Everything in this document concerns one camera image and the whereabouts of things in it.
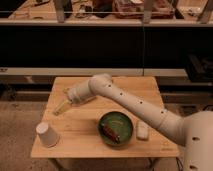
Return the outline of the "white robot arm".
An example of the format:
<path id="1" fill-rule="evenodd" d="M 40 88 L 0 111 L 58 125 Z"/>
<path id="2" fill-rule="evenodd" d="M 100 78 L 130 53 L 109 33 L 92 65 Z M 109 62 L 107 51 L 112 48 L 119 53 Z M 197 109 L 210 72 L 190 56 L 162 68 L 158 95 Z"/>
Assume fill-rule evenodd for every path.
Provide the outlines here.
<path id="1" fill-rule="evenodd" d="M 172 142 L 185 147 L 183 171 L 213 171 L 213 111 L 200 111 L 187 117 L 157 107 L 113 84 L 109 74 L 98 74 L 67 90 L 67 104 L 79 104 L 96 95 L 111 99 L 147 123 Z"/>

